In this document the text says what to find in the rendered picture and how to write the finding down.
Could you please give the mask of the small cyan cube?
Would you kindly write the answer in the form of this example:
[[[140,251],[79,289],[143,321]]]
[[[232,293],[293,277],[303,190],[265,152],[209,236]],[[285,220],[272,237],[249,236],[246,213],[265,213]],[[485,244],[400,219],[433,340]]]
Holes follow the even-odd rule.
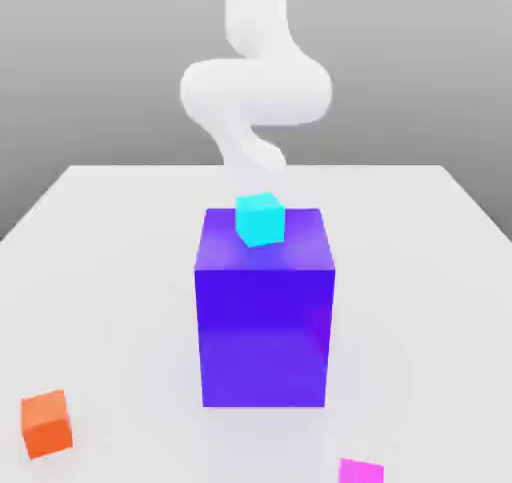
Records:
[[[239,196],[235,201],[235,229],[250,248],[282,243],[285,208],[272,193]]]

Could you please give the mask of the small magenta cube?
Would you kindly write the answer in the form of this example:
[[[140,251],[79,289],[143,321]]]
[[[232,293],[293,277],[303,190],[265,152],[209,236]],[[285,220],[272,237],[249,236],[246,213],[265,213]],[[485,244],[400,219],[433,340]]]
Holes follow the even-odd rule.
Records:
[[[362,461],[341,459],[338,483],[384,483],[384,467]]]

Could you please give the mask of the small orange cube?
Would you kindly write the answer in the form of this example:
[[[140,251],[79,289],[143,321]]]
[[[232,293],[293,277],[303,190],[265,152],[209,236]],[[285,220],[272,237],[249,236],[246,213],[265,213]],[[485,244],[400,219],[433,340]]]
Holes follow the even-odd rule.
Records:
[[[62,389],[21,400],[21,432],[30,459],[71,448],[73,434]]]

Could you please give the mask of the large purple box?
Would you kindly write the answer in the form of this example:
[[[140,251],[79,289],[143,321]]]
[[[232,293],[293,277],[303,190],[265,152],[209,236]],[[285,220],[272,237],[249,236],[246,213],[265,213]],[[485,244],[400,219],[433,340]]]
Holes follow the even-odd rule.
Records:
[[[231,209],[207,209],[194,267],[202,402],[325,403],[335,264],[317,209],[289,209],[283,242],[249,248]]]

